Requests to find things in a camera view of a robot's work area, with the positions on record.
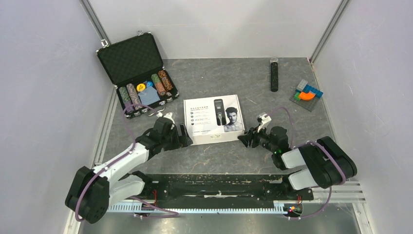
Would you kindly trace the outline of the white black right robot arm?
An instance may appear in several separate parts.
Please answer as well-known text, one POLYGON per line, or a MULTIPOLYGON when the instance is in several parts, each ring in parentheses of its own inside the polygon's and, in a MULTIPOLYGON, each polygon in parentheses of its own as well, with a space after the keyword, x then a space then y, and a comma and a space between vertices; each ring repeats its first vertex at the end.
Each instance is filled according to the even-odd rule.
POLYGON ((327 189, 357 175, 355 163, 329 136, 291 148, 287 130, 276 126, 269 133, 251 128, 238 139, 247 148, 261 146, 270 151, 274 165, 280 170, 304 167, 283 179, 281 192, 288 199, 294 199, 302 189, 327 189))

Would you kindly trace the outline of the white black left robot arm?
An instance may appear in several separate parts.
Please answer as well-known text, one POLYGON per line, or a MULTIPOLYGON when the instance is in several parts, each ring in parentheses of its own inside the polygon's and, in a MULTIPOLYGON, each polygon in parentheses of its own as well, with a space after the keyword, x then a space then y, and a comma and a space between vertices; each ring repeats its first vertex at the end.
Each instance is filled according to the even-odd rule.
POLYGON ((176 125, 172 117, 159 117, 152 128, 133 139, 132 144, 109 161, 79 168, 65 199, 76 221, 91 224, 99 221, 108 208, 126 198, 148 198, 153 185, 144 174, 129 172, 162 151, 185 148, 193 144, 184 124, 176 125))

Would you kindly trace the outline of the white clipper kit box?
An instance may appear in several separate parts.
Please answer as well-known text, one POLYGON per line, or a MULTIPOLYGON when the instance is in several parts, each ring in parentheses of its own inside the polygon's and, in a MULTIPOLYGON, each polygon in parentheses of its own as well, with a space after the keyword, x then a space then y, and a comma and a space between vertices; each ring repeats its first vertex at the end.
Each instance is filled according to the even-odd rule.
POLYGON ((236 141, 245 131, 237 95, 185 99, 184 116, 193 145, 236 141))

